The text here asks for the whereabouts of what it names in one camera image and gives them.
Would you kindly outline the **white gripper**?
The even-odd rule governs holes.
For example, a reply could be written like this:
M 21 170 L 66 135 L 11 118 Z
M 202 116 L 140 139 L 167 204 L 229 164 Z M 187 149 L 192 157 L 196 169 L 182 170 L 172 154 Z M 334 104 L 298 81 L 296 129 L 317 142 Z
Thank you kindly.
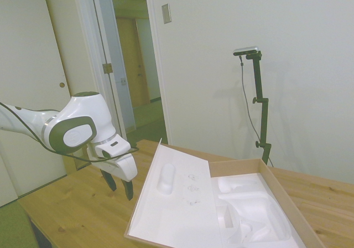
M 137 167 L 131 153 L 128 153 L 130 145 L 101 144 L 88 145 L 87 153 L 93 165 L 101 170 L 101 174 L 111 191 L 117 189 L 113 176 L 122 179 L 127 199 L 133 199 L 134 190 L 132 179 L 137 175 Z

